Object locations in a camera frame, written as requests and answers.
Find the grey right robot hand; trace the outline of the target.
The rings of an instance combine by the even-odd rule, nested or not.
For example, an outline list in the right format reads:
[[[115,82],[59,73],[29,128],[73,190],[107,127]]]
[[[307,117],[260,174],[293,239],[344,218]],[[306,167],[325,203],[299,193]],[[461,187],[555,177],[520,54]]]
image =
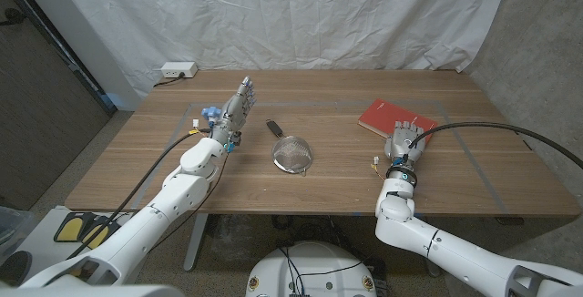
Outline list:
[[[416,187],[414,165],[424,152],[425,137],[415,140],[423,133],[423,128],[408,121],[394,123],[394,132],[384,145],[384,154],[391,161],[391,166],[385,174],[388,179],[401,179]]]

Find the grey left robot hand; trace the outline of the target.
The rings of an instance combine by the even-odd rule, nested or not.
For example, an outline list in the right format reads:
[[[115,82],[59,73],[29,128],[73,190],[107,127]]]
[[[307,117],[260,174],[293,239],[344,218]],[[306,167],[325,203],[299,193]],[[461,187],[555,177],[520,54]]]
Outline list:
[[[201,115],[208,121],[209,137],[218,141],[227,151],[240,144],[240,130],[256,99],[250,77],[245,77],[236,93],[221,107],[203,108]]]

